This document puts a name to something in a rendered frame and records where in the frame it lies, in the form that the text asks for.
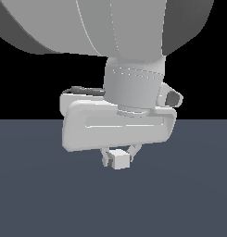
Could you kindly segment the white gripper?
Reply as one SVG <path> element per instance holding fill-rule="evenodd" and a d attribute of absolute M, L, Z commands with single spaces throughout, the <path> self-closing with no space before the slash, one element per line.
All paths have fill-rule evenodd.
<path fill-rule="evenodd" d="M 141 144 L 166 142 L 177 117 L 170 107 L 156 107 L 144 118 L 119 116 L 117 105 L 84 94 L 62 94 L 59 106 L 64 117 L 62 146 L 68 152 L 101 148 L 104 167 L 113 162 L 109 147 L 130 145 L 127 153 L 133 162 Z"/>

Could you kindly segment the white charger block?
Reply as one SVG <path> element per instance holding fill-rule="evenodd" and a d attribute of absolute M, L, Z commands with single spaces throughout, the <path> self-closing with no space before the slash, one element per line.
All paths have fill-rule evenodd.
<path fill-rule="evenodd" d="M 130 166 L 130 155 L 121 149 L 109 151 L 112 163 L 111 167 L 114 169 L 123 169 Z"/>

